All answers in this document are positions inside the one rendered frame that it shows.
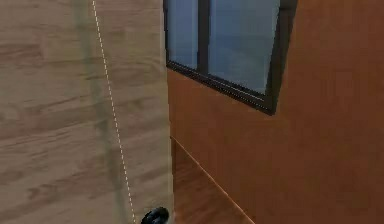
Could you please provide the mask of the black framed window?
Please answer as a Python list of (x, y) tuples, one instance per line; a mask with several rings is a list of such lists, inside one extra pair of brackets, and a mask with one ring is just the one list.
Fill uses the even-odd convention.
[(166, 67), (276, 113), (298, 0), (163, 0)]

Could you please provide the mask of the pale wooden room door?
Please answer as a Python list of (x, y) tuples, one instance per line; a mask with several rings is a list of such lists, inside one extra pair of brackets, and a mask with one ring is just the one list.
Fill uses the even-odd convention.
[(173, 205), (162, 0), (0, 0), (0, 224)]

